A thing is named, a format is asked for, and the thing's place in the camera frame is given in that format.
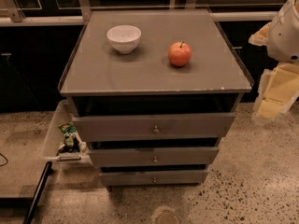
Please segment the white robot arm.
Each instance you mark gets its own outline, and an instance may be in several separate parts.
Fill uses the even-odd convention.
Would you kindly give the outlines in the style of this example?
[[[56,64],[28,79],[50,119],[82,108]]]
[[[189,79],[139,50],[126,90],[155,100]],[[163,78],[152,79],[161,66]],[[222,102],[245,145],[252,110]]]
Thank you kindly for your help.
[[[256,120],[273,120],[299,96],[299,0],[288,0],[249,43],[266,46],[267,55],[278,61],[273,70],[263,71],[253,108]]]

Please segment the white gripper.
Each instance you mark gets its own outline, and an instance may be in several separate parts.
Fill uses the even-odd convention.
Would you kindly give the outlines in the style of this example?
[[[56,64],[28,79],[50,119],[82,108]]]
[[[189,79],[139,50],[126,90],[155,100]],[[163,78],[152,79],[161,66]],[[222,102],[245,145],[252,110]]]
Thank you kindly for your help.
[[[254,46],[266,46],[271,23],[268,22],[249,38]],[[280,113],[286,113],[299,96],[299,65],[279,63],[270,71],[262,74],[255,101],[255,114],[263,119],[274,119]]]

